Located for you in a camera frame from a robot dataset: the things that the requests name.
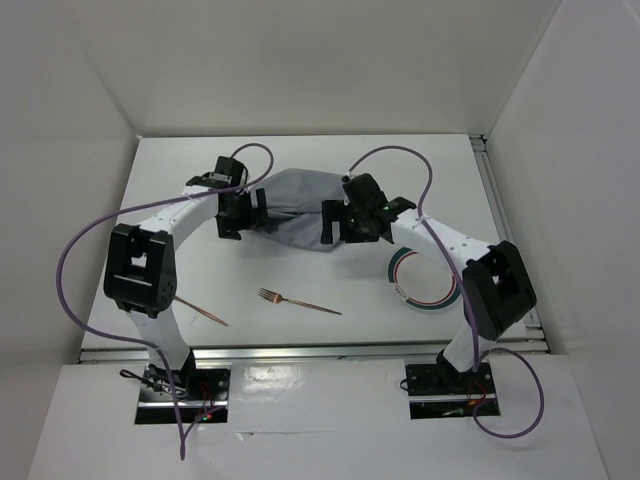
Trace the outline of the aluminium rail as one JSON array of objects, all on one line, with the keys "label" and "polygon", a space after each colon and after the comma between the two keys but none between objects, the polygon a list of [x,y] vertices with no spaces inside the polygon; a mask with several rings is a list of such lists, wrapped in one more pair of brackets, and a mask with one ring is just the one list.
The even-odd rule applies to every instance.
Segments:
[{"label": "aluminium rail", "polygon": [[[509,224],[509,219],[499,191],[496,176],[490,162],[487,140],[483,135],[470,135],[469,141],[499,237],[503,240],[508,240],[511,243],[514,243],[514,235]],[[533,308],[527,314],[523,319],[523,323],[527,330],[527,338],[529,342],[546,341],[546,335],[536,308]]]},{"label": "aluminium rail", "polygon": [[[228,348],[196,348],[193,353],[200,361],[231,360],[301,360],[301,359],[347,359],[365,357],[410,357],[437,355],[444,349],[443,342],[391,342],[333,344],[311,346],[256,346]],[[83,349],[80,363],[116,363],[146,361],[143,349]]]}]

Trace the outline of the white plate green red rim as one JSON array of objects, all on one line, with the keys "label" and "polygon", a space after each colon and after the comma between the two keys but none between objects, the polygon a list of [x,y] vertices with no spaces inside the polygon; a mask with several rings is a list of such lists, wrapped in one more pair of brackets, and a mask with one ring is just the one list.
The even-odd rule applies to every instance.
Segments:
[{"label": "white plate green red rim", "polygon": [[461,298],[456,280],[448,270],[407,247],[391,256],[386,275],[399,300],[417,311],[427,314],[443,311]]}]

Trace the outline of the copper fork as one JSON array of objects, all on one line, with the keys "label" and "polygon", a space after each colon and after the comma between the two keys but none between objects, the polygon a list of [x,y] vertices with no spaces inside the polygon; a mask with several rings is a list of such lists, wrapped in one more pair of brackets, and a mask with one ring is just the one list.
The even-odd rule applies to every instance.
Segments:
[{"label": "copper fork", "polygon": [[328,314],[333,314],[333,315],[341,315],[341,312],[338,312],[336,310],[328,309],[328,308],[325,308],[325,307],[322,307],[322,306],[319,306],[319,305],[311,304],[311,303],[308,303],[308,302],[303,302],[303,301],[300,301],[300,300],[286,298],[286,297],[282,296],[278,292],[274,292],[274,291],[267,290],[267,289],[264,289],[264,288],[260,288],[258,290],[258,295],[262,299],[264,299],[264,300],[266,300],[266,301],[268,301],[270,303],[273,303],[273,304],[290,303],[290,304],[293,304],[293,305],[296,305],[296,306],[300,306],[300,307],[303,307],[303,308],[308,308],[308,309],[315,310],[315,311],[320,311],[320,312],[323,312],[323,313],[328,313]]}]

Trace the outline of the copper knife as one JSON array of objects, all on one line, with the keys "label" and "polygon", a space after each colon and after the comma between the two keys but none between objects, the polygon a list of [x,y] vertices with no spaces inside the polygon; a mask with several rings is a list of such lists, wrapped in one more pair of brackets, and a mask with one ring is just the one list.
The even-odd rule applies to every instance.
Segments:
[{"label": "copper knife", "polygon": [[229,327],[229,324],[227,322],[225,322],[224,320],[222,320],[219,317],[213,315],[209,311],[207,311],[207,310],[205,310],[205,309],[203,309],[203,308],[201,308],[201,307],[199,307],[199,306],[197,306],[197,305],[195,305],[195,304],[193,304],[193,303],[191,303],[191,302],[179,297],[178,295],[176,295],[174,297],[174,300],[176,302],[179,302],[182,305],[190,308],[191,310],[199,313],[200,315],[202,315],[202,316],[204,316],[204,317],[206,317],[206,318],[208,318],[208,319],[210,319],[210,320],[212,320],[212,321],[224,326],[224,327]]}]

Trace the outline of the aluminium front rail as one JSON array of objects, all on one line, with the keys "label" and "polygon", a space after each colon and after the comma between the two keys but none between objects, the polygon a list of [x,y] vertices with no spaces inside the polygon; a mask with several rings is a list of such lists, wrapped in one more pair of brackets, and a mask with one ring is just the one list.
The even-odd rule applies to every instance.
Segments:
[{"label": "aluminium front rail", "polygon": [[[228,348],[196,348],[193,353],[200,361],[231,360],[301,360],[301,359],[347,359],[365,357],[410,357],[437,355],[444,349],[443,342],[391,342],[333,344],[311,346],[256,346]],[[146,361],[143,349],[83,349],[80,363],[116,363]]]}]

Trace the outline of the aluminium right side rail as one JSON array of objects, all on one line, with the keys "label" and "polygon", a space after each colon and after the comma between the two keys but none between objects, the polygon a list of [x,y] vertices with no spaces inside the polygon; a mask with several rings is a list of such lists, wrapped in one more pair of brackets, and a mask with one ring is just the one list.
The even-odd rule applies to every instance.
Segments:
[{"label": "aluminium right side rail", "polygon": [[[483,135],[470,135],[469,141],[499,237],[503,240],[508,240],[511,243],[514,243],[514,235],[509,224],[509,219],[499,191],[496,176],[490,162],[487,140]],[[546,341],[546,335],[536,308],[533,308],[527,314],[523,319],[523,323],[527,330],[527,338],[529,342]]]}]

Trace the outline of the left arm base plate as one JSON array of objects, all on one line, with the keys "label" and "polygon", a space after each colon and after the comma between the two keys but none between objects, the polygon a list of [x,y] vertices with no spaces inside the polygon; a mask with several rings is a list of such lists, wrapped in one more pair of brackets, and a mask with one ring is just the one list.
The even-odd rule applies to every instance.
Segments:
[{"label": "left arm base plate", "polygon": [[[121,369],[119,375],[139,383],[136,425],[175,424],[169,384],[152,375],[150,366],[143,374]],[[188,387],[177,385],[177,400],[184,424],[217,424],[228,420],[231,380],[229,368],[196,369]]]}]

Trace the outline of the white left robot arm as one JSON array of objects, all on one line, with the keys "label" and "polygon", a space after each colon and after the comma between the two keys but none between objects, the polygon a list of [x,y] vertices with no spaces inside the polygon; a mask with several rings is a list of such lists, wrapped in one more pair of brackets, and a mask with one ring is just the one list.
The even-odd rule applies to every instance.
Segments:
[{"label": "white left robot arm", "polygon": [[110,236],[105,295],[133,321],[163,389],[176,399],[196,390],[192,349],[184,341],[172,303],[178,280],[175,254],[202,224],[214,219],[218,237],[239,241],[243,230],[267,221],[266,193],[250,192],[248,169],[221,156],[215,169],[186,182],[185,200],[173,203],[136,225],[120,223]]}]

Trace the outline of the grey cloth placemat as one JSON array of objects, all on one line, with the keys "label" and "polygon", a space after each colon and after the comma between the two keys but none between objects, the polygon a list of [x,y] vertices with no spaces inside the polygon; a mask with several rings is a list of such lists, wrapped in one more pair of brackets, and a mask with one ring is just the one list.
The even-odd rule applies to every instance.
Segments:
[{"label": "grey cloth placemat", "polygon": [[329,253],[340,241],[321,243],[322,202],[345,199],[339,174],[289,168],[259,185],[265,190],[268,220],[254,233],[263,239],[304,251]]}]

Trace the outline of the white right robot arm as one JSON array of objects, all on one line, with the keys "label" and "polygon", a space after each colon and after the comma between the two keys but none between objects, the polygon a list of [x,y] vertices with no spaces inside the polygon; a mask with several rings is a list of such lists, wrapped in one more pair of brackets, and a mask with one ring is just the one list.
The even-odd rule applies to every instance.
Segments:
[{"label": "white right robot arm", "polygon": [[389,200],[368,174],[345,176],[343,200],[322,202],[321,242],[333,240],[333,225],[346,244],[383,239],[406,247],[450,270],[463,301],[464,324],[436,359],[436,379],[448,392],[460,391],[497,340],[537,304],[518,248],[509,241],[490,244],[428,216],[426,195],[417,203]]}]

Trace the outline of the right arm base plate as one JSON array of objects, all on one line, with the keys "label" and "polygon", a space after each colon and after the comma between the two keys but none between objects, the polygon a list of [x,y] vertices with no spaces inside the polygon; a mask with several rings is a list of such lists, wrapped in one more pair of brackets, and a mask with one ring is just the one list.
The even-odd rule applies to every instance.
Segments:
[{"label": "right arm base plate", "polygon": [[439,375],[435,364],[408,364],[405,374],[399,387],[408,395],[412,420],[472,417],[475,408],[479,417],[500,415],[488,363],[482,363],[477,373],[453,383]]}]

